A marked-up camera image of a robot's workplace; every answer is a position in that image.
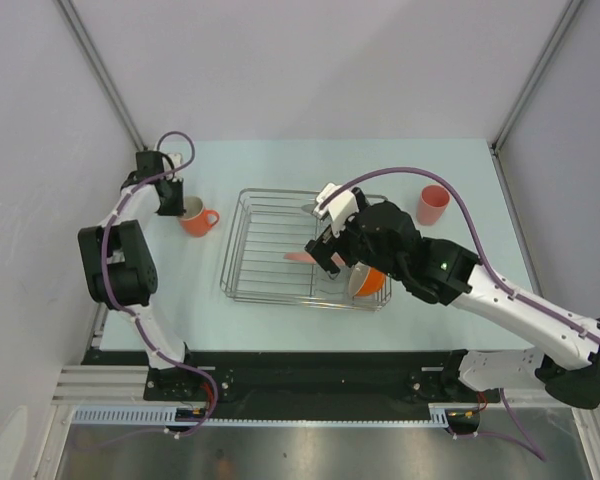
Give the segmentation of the pink beige leaf plate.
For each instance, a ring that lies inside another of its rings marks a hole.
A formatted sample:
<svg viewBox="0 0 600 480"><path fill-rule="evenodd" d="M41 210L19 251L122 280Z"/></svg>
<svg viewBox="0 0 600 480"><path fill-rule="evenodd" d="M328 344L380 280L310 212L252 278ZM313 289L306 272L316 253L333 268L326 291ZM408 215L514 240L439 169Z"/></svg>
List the pink beige leaf plate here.
<svg viewBox="0 0 600 480"><path fill-rule="evenodd" d="M317 262L316 260L307 252L291 252L291 253L286 253L283 258L285 260L289 260L292 262L297 262L297 263L302 263L302 264L309 264L309 265L316 265ZM346 262L337 254L335 253L332 256L332 261L338 266L338 267L344 267L346 265Z"/></svg>

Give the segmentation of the orange bowl white inside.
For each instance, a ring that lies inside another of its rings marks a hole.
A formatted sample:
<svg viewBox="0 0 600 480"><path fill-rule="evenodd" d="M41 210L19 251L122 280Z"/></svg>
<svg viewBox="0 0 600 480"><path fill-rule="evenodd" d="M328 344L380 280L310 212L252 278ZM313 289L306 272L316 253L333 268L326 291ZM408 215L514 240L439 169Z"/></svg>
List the orange bowl white inside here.
<svg viewBox="0 0 600 480"><path fill-rule="evenodd" d="M352 298L374 295L383 288L385 281L385 274L368 265L358 263L351 270L348 295Z"/></svg>

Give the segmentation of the pink plastic cup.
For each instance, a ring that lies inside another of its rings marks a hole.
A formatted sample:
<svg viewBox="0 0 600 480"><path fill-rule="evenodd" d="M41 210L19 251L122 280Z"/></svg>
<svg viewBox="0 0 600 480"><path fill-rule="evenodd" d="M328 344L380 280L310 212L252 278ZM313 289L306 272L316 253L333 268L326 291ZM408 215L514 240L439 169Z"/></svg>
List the pink plastic cup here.
<svg viewBox="0 0 600 480"><path fill-rule="evenodd" d="M450 199L450 194L444 187L426 186L419 197L416 220L424 226L434 225L442 217Z"/></svg>

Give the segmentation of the orange mug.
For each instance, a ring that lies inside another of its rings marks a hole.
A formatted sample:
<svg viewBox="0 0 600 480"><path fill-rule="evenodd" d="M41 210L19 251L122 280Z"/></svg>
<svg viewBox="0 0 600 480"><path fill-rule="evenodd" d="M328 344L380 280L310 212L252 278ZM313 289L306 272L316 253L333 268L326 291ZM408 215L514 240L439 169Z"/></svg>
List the orange mug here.
<svg viewBox="0 0 600 480"><path fill-rule="evenodd" d="M197 196L184 198L184 213L178 217L178 221L182 229L192 237L204 237L219 220L219 213L206 208L201 198Z"/></svg>

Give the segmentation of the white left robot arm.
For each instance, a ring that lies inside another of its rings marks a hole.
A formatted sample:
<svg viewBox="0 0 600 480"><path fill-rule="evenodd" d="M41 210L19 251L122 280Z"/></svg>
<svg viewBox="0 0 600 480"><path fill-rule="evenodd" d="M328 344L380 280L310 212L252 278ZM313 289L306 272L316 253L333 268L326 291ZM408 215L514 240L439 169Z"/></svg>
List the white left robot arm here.
<svg viewBox="0 0 600 480"><path fill-rule="evenodd" d="M144 228L159 216L184 214L185 162L179 153L142 151L120 198L98 225L78 232L78 244L91 298L119 312L132 324L148 355L149 366L171 369L166 387L177 398L194 397L201 376L184 362L187 347L151 302L159 279Z"/></svg>

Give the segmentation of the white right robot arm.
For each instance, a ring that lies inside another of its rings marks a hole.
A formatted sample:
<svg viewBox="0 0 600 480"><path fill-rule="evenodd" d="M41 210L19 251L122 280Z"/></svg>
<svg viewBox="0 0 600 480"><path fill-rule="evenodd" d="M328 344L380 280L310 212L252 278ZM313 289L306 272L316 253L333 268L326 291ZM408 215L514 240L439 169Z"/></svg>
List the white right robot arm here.
<svg viewBox="0 0 600 480"><path fill-rule="evenodd" d="M389 201L369 203L359 188L327 184L313 214L327 227L305 250L331 277L341 265L363 264L427 304L479 315L530 343L526 350L453 352L441 375L449 399L529 388L580 409L600 405L600 319L517 287L455 242L422 236L408 213Z"/></svg>

